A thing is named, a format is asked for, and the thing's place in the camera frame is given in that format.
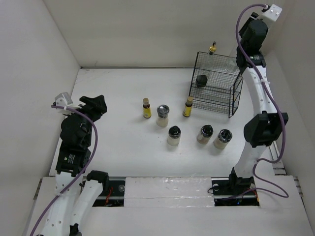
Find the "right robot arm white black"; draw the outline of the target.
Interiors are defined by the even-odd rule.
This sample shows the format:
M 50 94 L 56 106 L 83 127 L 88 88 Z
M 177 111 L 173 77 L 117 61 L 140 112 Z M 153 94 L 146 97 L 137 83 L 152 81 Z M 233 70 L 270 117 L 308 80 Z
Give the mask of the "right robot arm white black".
M 262 154 L 279 136 L 285 137 L 288 114 L 276 105 L 266 78 L 266 62 L 260 48 L 269 25 L 276 18 L 264 18 L 252 13 L 242 27 L 236 27 L 236 64 L 246 82 L 253 105 L 253 118 L 244 127 L 246 140 L 241 157 L 232 168 L 227 182 L 233 195 L 249 190 L 256 178 L 258 162 Z

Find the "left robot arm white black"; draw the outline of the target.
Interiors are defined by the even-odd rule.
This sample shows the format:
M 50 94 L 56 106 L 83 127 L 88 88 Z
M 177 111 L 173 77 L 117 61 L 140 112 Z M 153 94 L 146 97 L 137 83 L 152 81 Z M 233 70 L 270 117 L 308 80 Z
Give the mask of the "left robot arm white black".
M 82 96 L 78 106 L 67 92 L 55 97 L 52 108 L 66 117 L 61 123 L 62 140 L 56 164 L 55 196 L 41 213 L 30 235 L 41 221 L 45 224 L 41 236 L 80 236 L 87 218 L 99 195 L 109 191 L 109 175 L 102 171 L 84 172 L 91 163 L 98 144 L 95 122 L 106 112 L 103 95 Z

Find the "clear oil bottle gold spout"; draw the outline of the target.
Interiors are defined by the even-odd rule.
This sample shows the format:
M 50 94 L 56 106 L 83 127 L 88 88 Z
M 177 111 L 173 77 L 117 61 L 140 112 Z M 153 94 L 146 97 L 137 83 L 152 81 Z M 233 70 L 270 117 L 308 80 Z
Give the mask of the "clear oil bottle gold spout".
M 225 71 L 227 73 L 235 73 L 238 70 L 237 60 L 235 57 L 228 57 L 225 62 Z

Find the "dark sauce bottle gold spout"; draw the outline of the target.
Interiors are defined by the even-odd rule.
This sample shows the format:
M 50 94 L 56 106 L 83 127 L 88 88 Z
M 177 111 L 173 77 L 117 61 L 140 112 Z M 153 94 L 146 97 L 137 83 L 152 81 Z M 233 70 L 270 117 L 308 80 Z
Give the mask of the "dark sauce bottle gold spout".
M 199 53 L 198 56 L 198 68 L 199 74 L 196 77 L 196 86 L 198 88 L 204 88 L 207 85 L 210 77 L 210 72 L 213 69 L 214 53 L 216 51 L 216 42 L 214 41 L 209 47 L 207 53 Z

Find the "small yellow bottle cork left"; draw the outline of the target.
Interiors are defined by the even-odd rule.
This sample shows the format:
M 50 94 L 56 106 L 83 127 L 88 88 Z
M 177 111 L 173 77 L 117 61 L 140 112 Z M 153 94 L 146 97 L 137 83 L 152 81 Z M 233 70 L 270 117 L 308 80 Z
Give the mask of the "small yellow bottle cork left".
M 151 107 L 149 103 L 148 98 L 143 99 L 143 117 L 144 118 L 150 118 L 152 116 L 151 114 Z

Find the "black top salt shaker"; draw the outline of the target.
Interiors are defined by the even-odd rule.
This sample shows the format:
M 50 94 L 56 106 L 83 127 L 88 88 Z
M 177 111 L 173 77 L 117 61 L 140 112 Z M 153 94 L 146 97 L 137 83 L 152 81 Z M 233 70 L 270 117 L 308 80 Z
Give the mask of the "black top salt shaker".
M 181 130 L 178 126 L 169 128 L 167 142 L 171 146 L 178 146 L 181 138 Z

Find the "small yellow bottle cork right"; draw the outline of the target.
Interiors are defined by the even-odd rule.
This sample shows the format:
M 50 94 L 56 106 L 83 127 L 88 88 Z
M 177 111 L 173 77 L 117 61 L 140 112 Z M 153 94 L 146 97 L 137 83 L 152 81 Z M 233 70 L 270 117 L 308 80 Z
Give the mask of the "small yellow bottle cork right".
M 183 110 L 184 117 L 189 117 L 191 115 L 192 105 L 193 105 L 193 97 L 189 96 L 186 100 L 185 108 Z

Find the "tan spice grinder silver top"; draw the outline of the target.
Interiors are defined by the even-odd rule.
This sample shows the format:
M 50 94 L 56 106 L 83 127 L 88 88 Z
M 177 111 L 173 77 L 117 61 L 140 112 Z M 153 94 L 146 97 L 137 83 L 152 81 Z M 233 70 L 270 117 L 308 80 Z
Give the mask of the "tan spice grinder silver top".
M 214 146 L 217 149 L 225 149 L 228 143 L 231 141 L 233 135 L 228 129 L 222 129 L 214 140 Z

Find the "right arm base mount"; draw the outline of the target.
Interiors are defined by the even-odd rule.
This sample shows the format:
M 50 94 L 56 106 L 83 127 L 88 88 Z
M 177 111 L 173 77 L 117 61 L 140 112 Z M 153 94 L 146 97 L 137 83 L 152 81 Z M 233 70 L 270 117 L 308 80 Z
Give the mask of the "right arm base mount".
M 216 207 L 260 206 L 253 177 L 242 179 L 240 183 L 232 182 L 228 177 L 212 177 L 212 186 L 208 193 L 214 197 Z

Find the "brown spice shaker black top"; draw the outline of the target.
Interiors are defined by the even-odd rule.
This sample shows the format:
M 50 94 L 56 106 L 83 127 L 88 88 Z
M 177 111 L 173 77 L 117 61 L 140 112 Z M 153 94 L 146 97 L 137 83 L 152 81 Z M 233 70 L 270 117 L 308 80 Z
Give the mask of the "brown spice shaker black top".
M 196 139 L 200 144 L 206 145 L 212 137 L 213 132 L 214 130 L 211 125 L 204 125 L 201 127 Z

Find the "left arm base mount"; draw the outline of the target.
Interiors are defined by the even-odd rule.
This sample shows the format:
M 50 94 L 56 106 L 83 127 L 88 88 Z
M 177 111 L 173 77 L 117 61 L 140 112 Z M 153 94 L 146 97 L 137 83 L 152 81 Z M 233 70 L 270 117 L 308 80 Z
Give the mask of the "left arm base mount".
M 125 199 L 125 179 L 112 179 L 109 188 L 101 193 L 93 207 L 123 207 Z

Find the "small yellow bottle cork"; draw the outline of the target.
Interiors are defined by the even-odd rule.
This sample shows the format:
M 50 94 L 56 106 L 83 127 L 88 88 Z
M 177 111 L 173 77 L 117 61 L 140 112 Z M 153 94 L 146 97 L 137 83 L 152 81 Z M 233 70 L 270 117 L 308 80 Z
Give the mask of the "small yellow bottle cork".
M 144 118 L 150 118 L 152 116 L 151 114 L 151 107 L 149 103 L 148 98 L 143 99 L 143 117 Z
M 193 105 L 193 97 L 189 96 L 186 100 L 185 108 L 183 110 L 184 117 L 189 117 L 191 115 L 192 105 Z

